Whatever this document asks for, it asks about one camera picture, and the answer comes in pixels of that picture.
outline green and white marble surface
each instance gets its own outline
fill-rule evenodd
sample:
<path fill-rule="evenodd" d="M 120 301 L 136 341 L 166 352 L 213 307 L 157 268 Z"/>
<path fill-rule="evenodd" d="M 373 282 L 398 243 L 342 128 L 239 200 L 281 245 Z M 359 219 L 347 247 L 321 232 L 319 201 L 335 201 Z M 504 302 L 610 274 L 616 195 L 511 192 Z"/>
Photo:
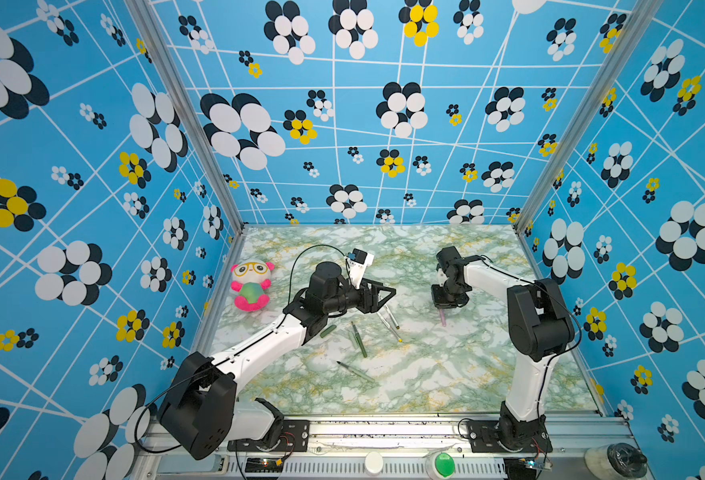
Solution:
<path fill-rule="evenodd" d="M 251 228 L 240 261 L 276 264 L 270 304 L 258 312 L 235 308 L 230 292 L 213 341 L 212 352 L 245 340 L 273 321 L 286 304 L 291 264 L 305 248 L 330 244 L 347 253 L 353 248 L 374 254 L 365 276 L 397 289 L 388 305 L 401 325 L 403 343 L 378 316 L 350 311 L 328 324 L 337 325 L 284 355 L 243 389 L 242 399 L 266 398 L 285 414 L 385 412 L 498 412 L 515 367 L 515 349 L 507 334 L 507 307 L 474 290 L 464 308 L 447 310 L 447 326 L 431 303 L 435 254 L 456 246 L 463 256 L 486 254 L 514 274 L 533 276 L 511 226 L 277 226 Z M 293 276 L 293 293 L 307 286 L 315 265 L 343 265 L 333 249 L 319 247 L 302 255 Z M 363 358 L 349 335 L 355 322 L 367 350 Z M 372 384 L 337 365 L 355 366 L 374 377 Z M 576 362 L 561 357 L 549 384 L 548 410 L 594 410 Z"/>

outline panda plush toy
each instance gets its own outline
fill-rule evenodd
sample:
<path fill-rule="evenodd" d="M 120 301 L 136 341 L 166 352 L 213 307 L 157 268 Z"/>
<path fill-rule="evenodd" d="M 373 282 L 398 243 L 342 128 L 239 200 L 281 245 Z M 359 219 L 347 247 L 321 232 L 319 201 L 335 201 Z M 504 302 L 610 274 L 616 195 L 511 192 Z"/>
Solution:
<path fill-rule="evenodd" d="M 272 284 L 270 277 L 275 269 L 272 262 L 250 261 L 232 267 L 234 279 L 232 289 L 239 295 L 235 306 L 244 312 L 253 312 L 264 308 L 270 302 L 265 290 Z"/>

